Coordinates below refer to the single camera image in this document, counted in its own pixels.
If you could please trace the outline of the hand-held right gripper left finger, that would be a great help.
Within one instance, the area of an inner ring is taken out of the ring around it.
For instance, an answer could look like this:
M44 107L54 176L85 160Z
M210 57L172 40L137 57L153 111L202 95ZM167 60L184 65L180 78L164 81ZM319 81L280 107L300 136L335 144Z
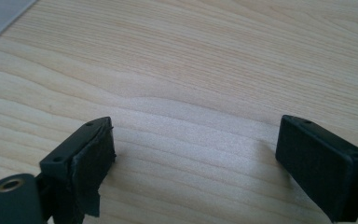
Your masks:
M100 215L99 188L115 158L112 121L103 117L83 124L39 162L56 224L82 224L86 215Z

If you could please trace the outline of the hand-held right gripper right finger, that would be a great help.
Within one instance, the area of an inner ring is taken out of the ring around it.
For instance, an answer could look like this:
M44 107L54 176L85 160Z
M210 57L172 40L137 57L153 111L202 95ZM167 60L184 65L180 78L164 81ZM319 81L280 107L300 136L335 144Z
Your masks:
M357 146L310 120L284 115L275 158L331 221L357 220Z

